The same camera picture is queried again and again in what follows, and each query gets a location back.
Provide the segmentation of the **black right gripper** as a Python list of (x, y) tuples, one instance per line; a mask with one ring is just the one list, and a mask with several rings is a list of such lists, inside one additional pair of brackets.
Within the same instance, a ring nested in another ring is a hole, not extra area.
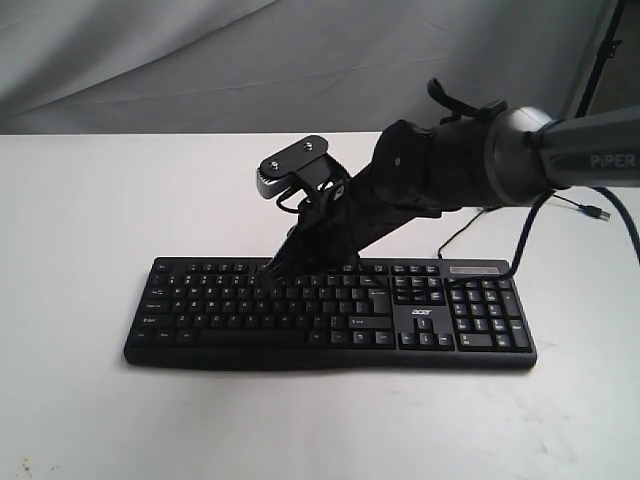
[(340, 266), (400, 226), (400, 210), (376, 192), (373, 168), (351, 178), (338, 199), (317, 210), (304, 207), (296, 227), (263, 270), (268, 281), (281, 283), (315, 274), (320, 266)]

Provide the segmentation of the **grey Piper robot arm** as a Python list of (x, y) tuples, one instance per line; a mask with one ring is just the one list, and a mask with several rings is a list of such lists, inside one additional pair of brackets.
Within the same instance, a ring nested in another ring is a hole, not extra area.
[(303, 192), (297, 222), (263, 275), (279, 281), (323, 273), (416, 218), (465, 207), (528, 207), (556, 191), (610, 196), (639, 184), (635, 107), (569, 120), (502, 103), (429, 129), (400, 120), (379, 136), (370, 162), (350, 175), (327, 141), (306, 137), (263, 160), (259, 193), (283, 201)]

